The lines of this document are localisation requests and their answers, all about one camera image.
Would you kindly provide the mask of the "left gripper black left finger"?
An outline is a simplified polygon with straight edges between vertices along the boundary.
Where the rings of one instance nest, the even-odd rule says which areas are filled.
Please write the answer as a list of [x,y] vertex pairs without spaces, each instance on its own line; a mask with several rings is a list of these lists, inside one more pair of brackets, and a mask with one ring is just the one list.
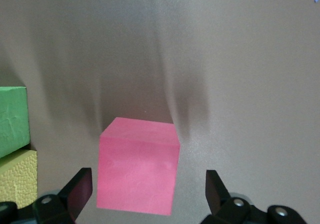
[[81,168],[58,192],[19,209],[15,202],[0,204],[2,224],[75,224],[93,193],[92,169]]

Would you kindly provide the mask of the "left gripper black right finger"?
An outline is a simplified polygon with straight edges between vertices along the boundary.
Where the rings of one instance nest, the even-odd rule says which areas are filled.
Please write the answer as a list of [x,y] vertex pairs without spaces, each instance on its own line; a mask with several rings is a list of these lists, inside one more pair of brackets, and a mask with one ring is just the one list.
[[240,197],[232,197],[215,170],[206,171],[205,197],[211,214],[203,224],[306,224],[292,208],[269,206],[266,212]]

